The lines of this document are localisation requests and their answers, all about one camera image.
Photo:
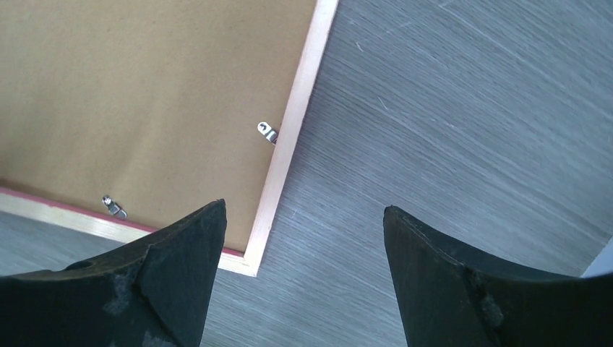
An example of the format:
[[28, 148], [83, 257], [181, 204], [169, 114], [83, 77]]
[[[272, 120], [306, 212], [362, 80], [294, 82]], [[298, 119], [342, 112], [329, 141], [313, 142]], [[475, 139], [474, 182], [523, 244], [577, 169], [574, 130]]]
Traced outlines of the brown backing board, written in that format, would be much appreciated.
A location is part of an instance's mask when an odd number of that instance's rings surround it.
[[3, 1], [1, 185], [246, 248], [313, 1]]

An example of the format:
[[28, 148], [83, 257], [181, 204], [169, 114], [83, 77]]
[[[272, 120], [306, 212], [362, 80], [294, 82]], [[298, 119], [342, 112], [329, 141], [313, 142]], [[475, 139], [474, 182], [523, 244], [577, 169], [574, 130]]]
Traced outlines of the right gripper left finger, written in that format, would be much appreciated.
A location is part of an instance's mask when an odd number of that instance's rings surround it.
[[63, 270], [1, 278], [3, 346], [198, 346], [226, 233], [213, 201]]

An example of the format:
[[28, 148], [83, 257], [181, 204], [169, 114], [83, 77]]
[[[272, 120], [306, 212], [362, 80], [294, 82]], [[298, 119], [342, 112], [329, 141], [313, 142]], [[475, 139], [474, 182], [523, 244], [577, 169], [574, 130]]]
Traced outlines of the orange wooden picture frame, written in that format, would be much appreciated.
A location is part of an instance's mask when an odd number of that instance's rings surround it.
[[[309, 99], [338, 8], [337, 1], [317, 0], [280, 125], [267, 176], [244, 252], [225, 248], [218, 267], [231, 273], [256, 277], [286, 182]], [[31, 194], [1, 189], [1, 211], [19, 217], [69, 228], [122, 243], [156, 230], [108, 213], [96, 213]]]

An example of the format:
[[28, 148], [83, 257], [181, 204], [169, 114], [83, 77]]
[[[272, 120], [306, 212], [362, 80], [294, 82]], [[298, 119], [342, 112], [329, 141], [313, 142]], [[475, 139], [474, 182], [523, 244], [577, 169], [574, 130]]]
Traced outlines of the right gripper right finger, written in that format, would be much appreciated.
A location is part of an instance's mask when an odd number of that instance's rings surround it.
[[396, 206], [385, 250], [410, 346], [610, 346], [612, 276], [579, 278], [502, 259]]

